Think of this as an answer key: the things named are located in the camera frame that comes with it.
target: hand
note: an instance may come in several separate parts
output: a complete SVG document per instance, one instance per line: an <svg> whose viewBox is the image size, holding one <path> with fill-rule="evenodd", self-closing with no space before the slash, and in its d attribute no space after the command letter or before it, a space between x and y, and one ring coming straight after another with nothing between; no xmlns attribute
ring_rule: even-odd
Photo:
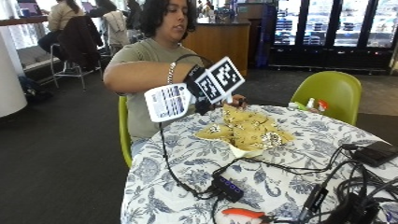
<svg viewBox="0 0 398 224"><path fill-rule="evenodd" d="M241 108L247 108L248 106L248 100L247 97L244 97L240 94L233 95L233 102L229 104L231 106L235 107L241 107Z"/></svg>

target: red handle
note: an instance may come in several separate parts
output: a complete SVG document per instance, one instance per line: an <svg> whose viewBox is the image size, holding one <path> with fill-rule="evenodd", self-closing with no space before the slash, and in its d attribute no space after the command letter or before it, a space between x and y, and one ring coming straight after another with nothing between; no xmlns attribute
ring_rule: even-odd
<svg viewBox="0 0 398 224"><path fill-rule="evenodd" d="M260 218L265 216L264 212L255 212L244 208L228 208L223 210L223 214L227 215L236 214L236 215L244 215L247 217L255 217L255 218Z"/></svg>

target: adapter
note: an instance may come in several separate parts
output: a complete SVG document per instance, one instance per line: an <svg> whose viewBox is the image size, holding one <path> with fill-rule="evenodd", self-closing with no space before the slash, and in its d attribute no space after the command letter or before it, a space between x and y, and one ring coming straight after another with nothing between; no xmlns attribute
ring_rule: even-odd
<svg viewBox="0 0 398 224"><path fill-rule="evenodd" d="M321 187L321 185L315 185L308 201L303 206L303 210L299 216L300 221L305 220L309 213L316 213L316 211L320 209L321 204L324 203L328 193L329 191L324 187Z"/></svg>
<svg viewBox="0 0 398 224"><path fill-rule="evenodd" d="M225 199L232 203L236 203L244 196L244 191L221 175L215 176L212 185L221 191Z"/></svg>

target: blue and white tablecloth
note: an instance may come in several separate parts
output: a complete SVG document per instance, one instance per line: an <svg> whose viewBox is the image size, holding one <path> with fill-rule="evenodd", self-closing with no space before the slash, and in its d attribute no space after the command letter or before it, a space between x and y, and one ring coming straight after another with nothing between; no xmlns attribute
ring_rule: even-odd
<svg viewBox="0 0 398 224"><path fill-rule="evenodd" d="M343 144L368 145L381 140L348 123L319 114L269 105L251 105L248 109L271 116L280 127L295 135L292 142L265 150L259 157L272 163L324 168L333 152ZM198 139L195 136L210 123L223 123L221 109L208 112L206 116L192 115L164 129L172 170L182 182L198 191L208 189L214 179L212 173L236 158L227 143ZM333 167L344 159L344 156L340 156ZM398 174L398 160L372 170L384 178L393 179ZM239 161L223 176L244 190L245 194L237 203L228 201L219 203L217 224L260 223L260 219L224 215L221 210L229 207L273 213L280 219L296 220L313 185L323 183L329 173L331 171L293 175L265 164ZM333 190L349 175L351 166L347 165L328 185L331 193L323 203L323 212L333 210L339 205ZM162 135L158 133L136 156L128 174L122 211L123 224L214 223L211 214L215 202L216 199L199 201L192 193L176 185L167 170ZM393 213L393 221L398 221L397 211Z"/></svg>

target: black and white pattern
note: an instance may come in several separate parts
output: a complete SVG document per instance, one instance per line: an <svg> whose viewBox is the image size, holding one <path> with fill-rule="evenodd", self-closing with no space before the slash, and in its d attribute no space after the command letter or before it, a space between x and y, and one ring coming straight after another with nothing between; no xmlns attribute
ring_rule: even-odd
<svg viewBox="0 0 398 224"><path fill-rule="evenodd" d="M212 74L224 92L231 92L231 89L236 89L235 86L240 85L243 80L243 77L239 75L239 70L235 69L231 61L223 62L223 64L215 68Z"/></svg>
<svg viewBox="0 0 398 224"><path fill-rule="evenodd" d="M245 79L228 57L223 58L196 80L212 104L225 100L244 82Z"/></svg>
<svg viewBox="0 0 398 224"><path fill-rule="evenodd" d="M224 92L220 91L220 87L217 85L215 85L215 81L214 79L207 76L208 73L204 73L206 76L202 76L196 82L204 92L204 94L207 95L210 101L212 102L217 102L223 99L223 95Z"/></svg>

